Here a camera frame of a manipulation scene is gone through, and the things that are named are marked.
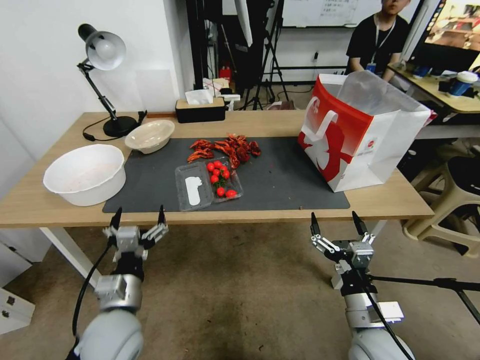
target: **crayfish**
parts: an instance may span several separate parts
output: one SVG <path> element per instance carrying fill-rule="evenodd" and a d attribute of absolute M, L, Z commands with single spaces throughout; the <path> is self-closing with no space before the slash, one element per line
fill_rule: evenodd
<path fill-rule="evenodd" d="M 190 149 L 194 149 L 194 153 L 188 157 L 189 163 L 199 158 L 212 159 L 214 157 L 212 150 L 215 149 L 229 157 L 232 169 L 238 168 L 241 163 L 246 163 L 250 159 L 250 154 L 257 157 L 262 153 L 256 141 L 248 142 L 245 135 L 235 136 L 234 134 L 228 134 L 225 140 L 215 141 L 215 143 L 199 139 L 190 146 Z"/>

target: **computer screen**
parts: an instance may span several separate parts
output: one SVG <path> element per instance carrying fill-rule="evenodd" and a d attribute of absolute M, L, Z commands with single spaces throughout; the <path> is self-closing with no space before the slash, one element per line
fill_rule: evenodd
<path fill-rule="evenodd" d="M 410 62 L 437 70 L 463 71 L 480 54 L 480 0 L 441 0 Z"/>
<path fill-rule="evenodd" d="M 480 50 L 480 0 L 441 2 L 426 28 L 427 44 Z"/>

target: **wooden table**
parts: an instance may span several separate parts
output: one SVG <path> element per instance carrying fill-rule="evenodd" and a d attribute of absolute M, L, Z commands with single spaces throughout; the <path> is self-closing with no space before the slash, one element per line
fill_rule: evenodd
<path fill-rule="evenodd" d="M 413 97 L 414 90 L 420 90 L 427 98 L 431 99 L 441 107 L 439 113 L 445 124 L 425 126 L 416 136 L 416 139 L 450 139 L 450 138 L 480 138 L 480 125 L 452 124 L 448 121 L 456 114 L 477 114 L 480 113 L 480 98 L 460 96 L 449 97 L 445 92 L 439 91 L 439 79 L 432 76 L 425 76 L 421 79 L 414 78 L 412 73 L 405 69 L 400 63 L 388 64 L 395 75 L 407 81 L 412 86 L 407 94 Z"/>
<path fill-rule="evenodd" d="M 421 79 L 416 79 L 413 77 L 411 72 L 408 72 L 405 67 L 401 66 L 399 63 L 388 64 L 388 68 L 392 70 L 395 75 L 400 76 L 400 78 L 406 80 L 416 88 L 428 94 L 434 101 L 437 101 L 442 106 L 450 108 L 455 113 L 480 113 L 480 99 L 478 97 L 449 97 L 445 92 L 439 91 L 439 80 L 432 76 L 425 76 Z"/>
<path fill-rule="evenodd" d="M 84 277 L 92 267 L 92 262 L 64 227 L 108 226 L 113 214 L 102 212 L 103 203 L 88 207 L 71 205 L 60 196 L 48 192 L 42 179 L 45 170 L 55 159 L 70 150 L 91 145 L 90 141 L 83 138 L 82 129 L 105 116 L 105 113 L 84 113 L 0 203 L 0 228 L 39 227 Z M 230 111 L 225 121 L 191 124 L 180 124 L 174 118 L 171 120 L 175 122 L 173 138 L 224 137 L 227 133 L 247 137 L 291 137 L 298 135 L 304 111 Z M 101 124 L 89 130 L 97 138 L 105 138 Z M 130 150 L 125 146 L 123 138 L 108 144 L 118 147 L 125 158 L 128 157 Z M 433 215 L 430 207 L 397 170 L 383 185 L 349 190 L 345 195 L 350 209 L 314 210 L 318 219 L 349 221 L 352 210 L 364 220 L 411 219 Z M 166 218 L 169 224 L 307 222 L 310 221 L 311 212 L 311 209 L 168 212 Z M 153 225 L 157 216 L 157 213 L 152 212 L 124 213 L 121 224 Z M 98 276 L 100 273 L 97 271 L 90 281 L 93 286 L 96 285 Z"/>

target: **red and white bag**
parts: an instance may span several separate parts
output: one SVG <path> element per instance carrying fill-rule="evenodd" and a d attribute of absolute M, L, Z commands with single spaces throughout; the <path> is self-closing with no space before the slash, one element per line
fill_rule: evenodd
<path fill-rule="evenodd" d="M 337 79 L 335 97 L 318 76 L 298 143 L 334 192 L 384 184 L 431 111 L 370 71 Z"/>

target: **person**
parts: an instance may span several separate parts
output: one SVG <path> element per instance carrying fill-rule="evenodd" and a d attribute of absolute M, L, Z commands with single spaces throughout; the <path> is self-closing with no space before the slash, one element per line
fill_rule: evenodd
<path fill-rule="evenodd" d="M 408 22 L 398 15 L 410 0 L 381 0 L 381 11 L 360 22 L 353 31 L 346 55 L 345 74 L 370 70 L 386 82 L 394 76 L 389 63 L 400 61 L 409 34 Z"/>

